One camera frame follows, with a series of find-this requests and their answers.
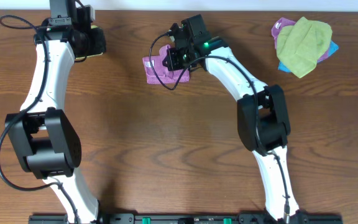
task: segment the green cloth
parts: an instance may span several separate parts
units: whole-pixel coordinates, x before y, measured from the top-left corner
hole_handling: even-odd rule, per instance
[[[294,26],[283,27],[277,37],[277,57],[298,78],[311,72],[327,51],[333,30],[325,22],[302,17]]]

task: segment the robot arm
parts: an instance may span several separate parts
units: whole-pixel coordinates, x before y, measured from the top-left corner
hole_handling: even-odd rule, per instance
[[[228,58],[232,62],[236,63],[244,73],[254,82],[255,89],[258,93],[264,91],[264,87],[267,86],[264,82],[259,81],[252,76],[246,68],[244,68],[238,60],[234,57],[229,47],[220,47],[216,50],[212,50],[209,55],[220,56]],[[242,73],[238,71],[233,65],[216,58],[207,58],[205,60],[206,70],[214,75],[229,91],[233,98],[238,101],[243,98],[244,95],[253,95],[253,91],[244,78]],[[273,151],[280,156],[282,167],[285,174],[285,182],[287,183],[288,196],[290,203],[290,216],[294,215],[299,209],[299,206],[293,196],[290,176],[287,169],[287,147],[276,147]],[[276,220],[283,218],[283,207],[285,204],[285,193],[283,187],[283,180],[278,169],[277,161],[273,155],[262,156],[257,151],[252,151],[257,159],[260,174],[265,188],[266,196],[266,209],[269,214]]]
[[[175,42],[175,48],[168,50],[167,67],[169,70],[178,70],[190,65],[198,57],[205,57],[201,66],[214,75],[237,101],[238,130],[245,147],[252,151],[257,159],[260,174],[265,188],[266,209],[276,220],[294,215],[299,206],[293,196],[290,178],[287,169],[287,135],[290,133],[287,107],[283,91],[279,86],[267,86],[256,79],[250,72],[236,60],[231,49],[219,37],[211,38],[205,29],[200,15],[185,19],[181,22],[183,27],[172,25],[169,36]],[[218,58],[218,56],[232,61],[238,66]],[[266,154],[255,140],[255,102],[254,91],[244,77],[246,75],[254,86],[259,99],[258,107],[270,109],[270,114],[260,119],[259,134]],[[280,159],[285,183],[287,184],[289,213],[283,216],[285,205],[285,190],[282,175],[275,160],[276,154]]]
[[[79,223],[91,223],[98,218],[98,200],[89,191],[78,166],[81,162],[81,143],[64,114],[68,75],[76,58],[99,55],[106,51],[100,28],[91,28],[94,10],[91,6],[75,7],[75,0],[50,0],[51,18],[48,26],[38,32],[45,38],[48,55],[47,79],[40,100],[9,130],[16,156],[24,171],[32,172],[46,184],[59,182],[68,197],[57,185],[51,185],[65,207],[68,221],[75,222],[69,200],[75,206]],[[37,64],[30,92],[21,111],[31,105],[39,94],[44,78],[45,52],[42,40],[34,36]],[[17,114],[8,114],[6,125]],[[46,130],[48,137],[33,138],[32,134]]]

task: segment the white arm link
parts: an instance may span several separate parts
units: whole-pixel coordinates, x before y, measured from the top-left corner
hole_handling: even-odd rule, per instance
[[[78,212],[79,223],[91,223],[98,218],[99,203],[90,192],[80,168],[74,169],[71,177],[58,175],[43,180],[46,184],[59,181],[63,184],[67,194],[70,196]],[[67,198],[56,185],[51,186],[67,212],[68,221],[74,223],[73,209]]]
[[[47,84],[42,93],[41,101],[39,101],[29,113],[45,112],[48,107],[62,109],[63,111],[65,108],[68,74],[75,59],[73,49],[70,43],[61,42],[60,40],[48,40],[45,41],[45,44],[47,45],[49,57]],[[45,68],[45,54],[42,44],[37,44],[36,51],[37,64],[35,66],[30,92],[20,110],[24,110],[32,104],[34,98],[40,91]]]
[[[267,86],[264,82],[259,81],[253,75],[251,75],[244,66],[235,58],[229,47],[220,47],[213,50],[209,55],[220,56],[228,58],[236,63],[244,73],[254,82],[254,86],[257,92],[263,91]],[[243,74],[238,71],[233,65],[223,60],[216,58],[206,59],[207,71],[214,75],[221,81],[221,83],[227,88],[234,99],[240,100],[245,94],[253,95],[254,92],[250,87],[248,81],[244,78]],[[287,147],[278,147],[274,149],[280,158],[282,167],[285,174],[285,180],[287,183],[288,195],[290,196],[290,215],[294,215],[299,209],[299,206],[292,194],[290,176],[288,174],[287,167]],[[254,156],[257,159],[260,174],[265,187],[266,196],[266,209],[269,214],[276,220],[283,218],[283,209],[285,204],[285,191],[283,186],[283,180],[277,161],[273,155],[261,156],[258,152],[253,151]]]

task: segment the folded towel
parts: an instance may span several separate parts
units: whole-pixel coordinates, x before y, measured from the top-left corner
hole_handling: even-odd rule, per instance
[[[295,25],[296,22],[295,21],[292,21],[292,20],[289,20],[289,19],[286,19],[286,18],[281,18],[279,19],[275,24],[274,26],[272,27],[272,36],[274,38],[274,49],[277,48],[277,37],[281,31],[281,29],[283,27],[286,27],[286,26],[293,26]],[[323,56],[321,56],[317,62],[322,62],[323,60],[327,59],[329,56],[331,56],[333,53],[329,54],[329,51],[330,49],[334,49],[336,48],[336,50],[339,48],[338,45],[336,45],[334,42],[331,41],[331,44],[330,44],[330,47],[328,48],[328,50],[323,54]]]
[[[277,37],[277,57],[301,78],[316,67],[330,45],[332,33],[327,23],[302,17],[294,26],[282,27]]]
[[[326,51],[327,54],[324,53],[323,56],[321,56],[317,63],[320,63],[321,61],[329,58],[333,53],[335,53],[337,50],[339,49],[339,46],[337,44],[335,44],[333,41],[331,41],[331,43],[329,44],[329,49]],[[283,64],[283,63],[279,63],[278,64],[278,69],[283,71],[283,72],[288,72],[290,73],[291,71]]]

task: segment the wooden table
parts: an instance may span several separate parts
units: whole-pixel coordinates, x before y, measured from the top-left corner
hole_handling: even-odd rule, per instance
[[[197,12],[98,11],[108,52],[76,64],[65,111],[81,138],[81,169],[107,212],[239,213],[262,210],[256,160],[237,135],[236,102],[201,70],[168,91],[148,85],[142,57],[173,22]],[[0,11],[34,24],[49,11]],[[358,13],[203,12],[213,35],[227,40],[257,78],[285,91],[291,121],[288,169],[293,193],[309,212],[340,213],[358,223]],[[340,49],[302,79],[277,70],[270,29],[301,16],[333,28]],[[20,108],[35,68],[32,30],[0,26],[0,134]],[[156,49],[168,39],[156,45]],[[22,171],[9,140],[2,168],[16,184],[41,184]],[[0,179],[0,223],[32,213],[64,213],[52,190],[19,192]]]

